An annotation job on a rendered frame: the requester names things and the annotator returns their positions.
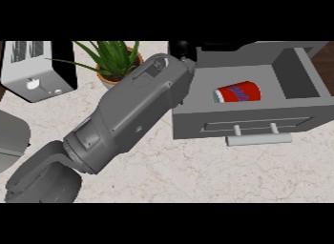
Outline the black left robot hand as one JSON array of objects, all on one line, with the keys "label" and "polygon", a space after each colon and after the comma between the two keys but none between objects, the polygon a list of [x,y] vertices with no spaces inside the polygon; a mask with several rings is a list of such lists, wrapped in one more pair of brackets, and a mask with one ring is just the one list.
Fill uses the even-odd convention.
[{"label": "black left robot hand", "polygon": [[167,53],[177,59],[189,58],[198,61],[198,48],[202,51],[238,51],[245,45],[256,43],[256,40],[238,41],[170,41]]}]

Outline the grey open drawer box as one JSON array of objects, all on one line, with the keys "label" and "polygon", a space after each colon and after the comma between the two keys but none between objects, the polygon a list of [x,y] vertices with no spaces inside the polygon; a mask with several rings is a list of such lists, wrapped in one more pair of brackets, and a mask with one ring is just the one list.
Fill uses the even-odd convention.
[{"label": "grey open drawer box", "polygon": [[198,48],[198,66],[191,92],[176,113],[226,111],[228,104],[213,102],[213,91],[251,81],[262,90],[262,101],[248,106],[230,103],[238,110],[281,108],[288,101],[329,95],[312,58],[327,41],[257,41],[238,51]]}]

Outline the red can with blue print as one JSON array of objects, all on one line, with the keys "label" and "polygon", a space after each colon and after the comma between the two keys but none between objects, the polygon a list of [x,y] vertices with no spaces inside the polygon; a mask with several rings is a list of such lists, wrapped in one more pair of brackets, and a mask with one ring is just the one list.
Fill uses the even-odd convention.
[{"label": "red can with blue print", "polygon": [[251,81],[226,85],[213,91],[213,101],[216,103],[230,103],[244,101],[260,101],[262,91],[259,85]]}]

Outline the potted green plant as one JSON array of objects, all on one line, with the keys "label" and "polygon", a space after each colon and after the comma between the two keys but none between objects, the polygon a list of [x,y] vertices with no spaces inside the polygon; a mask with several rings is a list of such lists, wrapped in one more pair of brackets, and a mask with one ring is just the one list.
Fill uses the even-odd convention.
[{"label": "potted green plant", "polygon": [[137,51],[139,42],[134,42],[134,46],[129,47],[124,41],[98,41],[90,42],[95,50],[90,50],[78,41],[75,44],[86,51],[93,61],[96,62],[96,67],[77,63],[75,61],[61,60],[72,65],[77,65],[98,74],[98,77],[111,89],[131,73],[131,71],[143,64],[143,58]]}]

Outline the silver toaster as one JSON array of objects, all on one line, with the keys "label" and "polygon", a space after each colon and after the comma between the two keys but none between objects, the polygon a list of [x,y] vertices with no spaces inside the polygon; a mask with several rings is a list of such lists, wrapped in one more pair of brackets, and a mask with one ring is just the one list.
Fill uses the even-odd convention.
[{"label": "silver toaster", "polygon": [[0,85],[30,103],[77,90],[74,43],[6,41]]}]

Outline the grey rounded appliance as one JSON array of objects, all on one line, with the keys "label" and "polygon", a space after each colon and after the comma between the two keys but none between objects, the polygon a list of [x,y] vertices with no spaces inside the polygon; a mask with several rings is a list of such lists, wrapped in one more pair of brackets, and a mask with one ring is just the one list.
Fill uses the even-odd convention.
[{"label": "grey rounded appliance", "polygon": [[0,110],[0,173],[24,156],[31,130],[27,122]]}]

